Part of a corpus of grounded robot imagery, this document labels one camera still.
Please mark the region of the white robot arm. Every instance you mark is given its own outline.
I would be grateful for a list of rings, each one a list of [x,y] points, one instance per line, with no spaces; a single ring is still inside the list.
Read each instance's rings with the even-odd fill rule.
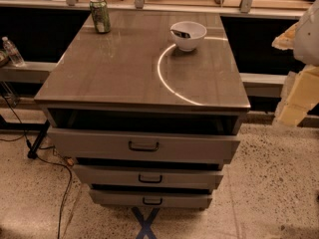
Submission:
[[[319,0],[276,37],[272,47],[292,50],[294,58],[305,65],[298,74],[287,77],[275,112],[278,123],[297,126],[319,104]]]

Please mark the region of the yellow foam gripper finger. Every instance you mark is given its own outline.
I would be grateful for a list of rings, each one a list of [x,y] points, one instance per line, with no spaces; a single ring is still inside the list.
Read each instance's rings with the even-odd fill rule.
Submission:
[[[306,65],[299,73],[290,72],[285,79],[275,121],[298,126],[319,104],[319,67]]]
[[[276,37],[272,42],[272,47],[279,50],[292,50],[297,24],[290,26],[284,33]]]

